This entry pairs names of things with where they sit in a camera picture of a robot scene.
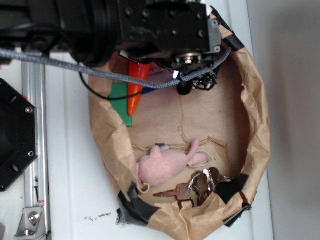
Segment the metal bracket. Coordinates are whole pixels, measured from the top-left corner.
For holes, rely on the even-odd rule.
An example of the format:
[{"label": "metal bracket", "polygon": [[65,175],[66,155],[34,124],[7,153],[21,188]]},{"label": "metal bracket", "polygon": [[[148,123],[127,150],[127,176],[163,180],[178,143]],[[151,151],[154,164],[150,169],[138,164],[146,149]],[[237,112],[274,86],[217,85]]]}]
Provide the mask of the metal bracket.
[{"label": "metal bracket", "polygon": [[47,234],[43,207],[26,207],[14,240],[36,240]]},{"label": "metal bracket", "polygon": [[36,240],[51,229],[47,156],[45,66],[22,63],[22,92],[37,107],[38,158],[24,172],[25,207],[15,240]]}]

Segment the brown paper bag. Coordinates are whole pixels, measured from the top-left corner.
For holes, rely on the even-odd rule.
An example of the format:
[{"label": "brown paper bag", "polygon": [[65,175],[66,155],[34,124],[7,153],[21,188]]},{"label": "brown paper bag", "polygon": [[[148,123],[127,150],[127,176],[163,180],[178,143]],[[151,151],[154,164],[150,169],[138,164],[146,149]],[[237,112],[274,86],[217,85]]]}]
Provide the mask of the brown paper bag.
[{"label": "brown paper bag", "polygon": [[[121,221],[165,232],[176,240],[202,240],[250,208],[270,158],[266,90],[248,50],[224,22],[220,29],[233,53],[222,65],[218,84],[211,91],[194,90],[181,96],[170,87],[143,95],[131,128],[110,102],[90,94],[92,135],[118,196]],[[100,70],[127,74],[128,61],[115,54]],[[171,76],[164,70],[151,75],[149,81],[163,82]],[[90,85],[108,96],[112,81],[91,77]],[[147,193],[137,190],[136,162],[148,154],[147,147],[165,143],[187,151],[196,137],[201,140],[199,149],[213,159],[208,166],[187,167]],[[192,208],[189,201],[179,206],[174,197],[153,196],[188,183],[195,171],[210,167],[234,181],[224,188],[226,192],[213,192],[202,206]]]}]

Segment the green block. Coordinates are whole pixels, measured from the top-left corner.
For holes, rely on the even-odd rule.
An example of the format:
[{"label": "green block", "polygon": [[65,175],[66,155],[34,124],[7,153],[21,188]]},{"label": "green block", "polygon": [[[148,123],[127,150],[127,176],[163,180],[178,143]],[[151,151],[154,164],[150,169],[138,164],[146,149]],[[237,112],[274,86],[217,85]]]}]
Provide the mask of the green block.
[{"label": "green block", "polygon": [[[110,98],[120,98],[128,95],[128,84],[125,82],[113,83]],[[132,116],[128,115],[128,99],[110,101],[113,108],[121,116],[127,127],[133,126]]]}]

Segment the orange carrot toy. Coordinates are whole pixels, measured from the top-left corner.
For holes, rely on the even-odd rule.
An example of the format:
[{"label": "orange carrot toy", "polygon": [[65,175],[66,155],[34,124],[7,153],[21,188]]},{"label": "orange carrot toy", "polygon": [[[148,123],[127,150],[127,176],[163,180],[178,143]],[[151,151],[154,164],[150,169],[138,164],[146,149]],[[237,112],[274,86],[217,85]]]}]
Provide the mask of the orange carrot toy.
[{"label": "orange carrot toy", "polygon": [[[136,63],[134,61],[131,61],[129,65],[129,76],[146,81],[149,76],[150,68],[151,68],[151,63],[141,64],[141,63]],[[130,95],[137,94],[141,92],[143,89],[144,89],[143,86],[129,83],[128,95],[130,96]],[[141,98],[141,95],[128,98],[128,115],[129,116],[132,116],[135,113],[137,106],[139,104],[140,98]]]}]

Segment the pink plush toy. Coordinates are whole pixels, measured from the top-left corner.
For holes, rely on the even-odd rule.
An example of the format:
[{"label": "pink plush toy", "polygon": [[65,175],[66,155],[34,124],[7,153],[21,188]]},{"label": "pink plush toy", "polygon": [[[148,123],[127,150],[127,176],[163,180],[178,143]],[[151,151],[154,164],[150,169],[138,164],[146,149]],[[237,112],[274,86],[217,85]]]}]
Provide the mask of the pink plush toy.
[{"label": "pink plush toy", "polygon": [[159,186],[181,173],[187,165],[193,167],[205,162],[208,157],[204,152],[197,152],[199,143],[199,138],[195,138],[187,155],[168,146],[154,145],[150,155],[142,157],[136,165],[139,180],[152,187]]}]

